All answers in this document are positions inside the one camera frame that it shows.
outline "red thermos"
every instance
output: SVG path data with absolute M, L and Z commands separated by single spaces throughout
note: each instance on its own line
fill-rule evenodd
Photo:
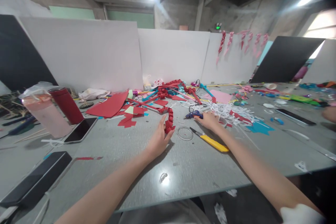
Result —
M 82 113 L 65 87 L 56 87 L 48 91 L 71 124 L 84 120 Z

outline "black smartphone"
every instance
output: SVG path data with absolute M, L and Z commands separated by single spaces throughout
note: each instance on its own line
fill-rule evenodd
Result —
M 305 118 L 303 118 L 303 117 L 301 117 L 299 115 L 296 115 L 296 114 L 294 114 L 292 112 L 289 112 L 288 110 L 280 108 L 280 109 L 277 109 L 276 111 L 279 112 L 280 114 L 283 114 L 284 116 L 287 116 L 287 117 L 289 117 L 289 118 L 291 118 L 293 120 L 302 122 L 302 123 L 304 123 L 304 124 L 306 124 L 308 126 L 314 126 L 314 125 L 316 125 L 316 123 L 314 123 L 312 121 L 309 121 L 308 119 L 305 119 Z
M 76 128 L 70 133 L 70 135 L 65 139 L 64 143 L 74 144 L 82 142 L 89 131 L 92 129 L 94 124 L 97 122 L 97 118 L 86 118 Z

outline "hand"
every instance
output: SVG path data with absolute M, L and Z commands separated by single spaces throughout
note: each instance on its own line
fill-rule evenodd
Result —
M 164 115 L 161 118 L 156 131 L 154 132 L 152 138 L 149 140 L 148 145 L 145 149 L 145 151 L 147 152 L 147 154 L 152 160 L 154 160 L 155 158 L 157 158 L 164 152 L 170 138 L 174 134 L 174 130 L 171 130 L 169 131 L 166 137 L 164 136 L 165 128 L 166 128 L 165 122 L 164 122 L 165 118 L 166 118 L 166 115 Z
M 336 123 L 336 107 L 327 107 L 323 110 L 322 116 L 332 123 Z
M 203 113 L 203 119 L 199 117 L 194 117 L 196 121 L 201 123 L 204 127 L 208 128 L 209 130 L 213 130 L 216 126 L 221 126 L 218 122 L 218 115 L 214 115 L 211 111 Z

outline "gray table surface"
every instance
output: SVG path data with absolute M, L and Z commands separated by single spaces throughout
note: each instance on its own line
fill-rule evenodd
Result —
M 321 95 L 301 88 L 294 90 L 294 87 L 293 84 L 284 84 L 279 85 L 278 90 L 298 95 L 308 93 L 316 97 Z M 227 93 L 237 90 L 235 86 L 210 87 L 209 89 L 217 89 Z M 200 90 L 198 94 L 202 96 L 204 91 Z M 317 125 L 299 126 L 277 113 L 276 116 L 285 123 L 280 126 L 271 123 L 270 117 L 272 115 L 266 113 L 263 106 L 258 105 L 260 103 L 275 104 L 275 98 L 261 97 L 256 93 L 251 93 L 248 96 L 250 97 L 248 108 L 255 112 L 255 115 L 263 117 L 265 122 L 275 131 L 269 132 L 269 136 L 245 132 L 259 147 L 259 151 L 240 129 L 235 126 L 228 129 L 267 163 L 285 176 L 303 174 L 294 166 L 300 161 L 306 163 L 308 171 L 327 169 L 336 165 L 333 160 L 300 142 L 298 140 L 300 136 L 281 130 L 291 129 L 303 133 L 323 148 L 336 154 L 336 133 L 328 129 L 333 125 L 321 116 L 321 108 L 289 101 L 287 107 L 284 107 L 285 109 L 312 120 Z M 182 105 L 174 106 L 173 112 L 176 130 L 181 126 L 191 126 L 212 136 L 194 120 L 183 120 L 183 117 L 188 113 L 188 108 L 182 107 Z M 130 128 L 117 126 L 122 118 L 100 119 L 81 143 L 52 148 L 49 144 L 40 142 L 41 139 L 50 139 L 50 136 L 47 135 L 20 142 L 15 145 L 17 146 L 15 148 L 0 150 L 0 198 L 3 198 L 48 153 L 67 151 L 72 156 L 73 162 L 49 190 L 50 206 L 42 222 L 53 223 L 107 175 L 145 148 L 161 118 L 160 114 L 152 110 L 148 110 L 147 113 L 148 116 L 133 119 L 137 123 L 136 126 Z M 14 126 L 5 127 L 4 131 L 0 132 L 0 136 L 6 134 Z M 14 141 L 40 129 L 42 126 L 38 125 L 34 130 L 23 135 L 3 138 L 0 140 L 0 148 L 12 147 Z M 251 183 L 231 153 L 218 152 L 196 135 L 190 141 L 184 141 L 175 133 L 171 141 L 172 144 L 168 146 L 164 154 L 141 173 L 136 183 L 125 195 L 118 211 L 221 192 Z M 103 158 L 100 160 L 75 160 L 78 157 L 99 156 Z M 160 177 L 163 173 L 167 173 L 168 177 L 163 183 L 160 183 Z M 44 202 L 45 197 L 33 210 L 22 214 L 17 223 L 33 222 Z

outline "green wall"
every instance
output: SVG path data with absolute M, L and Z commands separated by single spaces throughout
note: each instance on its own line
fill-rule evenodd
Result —
M 107 11 L 109 20 L 136 21 L 138 28 L 154 29 L 154 15 L 146 13 Z
M 49 8 L 54 18 L 95 19 L 95 15 L 91 9 L 68 8 L 59 6 L 49 6 Z

